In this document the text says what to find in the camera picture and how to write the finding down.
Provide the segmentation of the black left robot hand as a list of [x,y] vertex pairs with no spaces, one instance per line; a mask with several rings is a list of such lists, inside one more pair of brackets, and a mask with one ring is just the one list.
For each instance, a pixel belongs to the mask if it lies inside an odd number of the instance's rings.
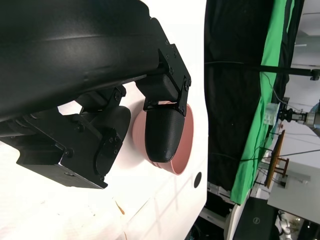
[[177,152],[191,77],[140,0],[0,3],[0,140],[17,164],[67,187],[104,189],[126,137],[124,84],[145,96],[145,150]]

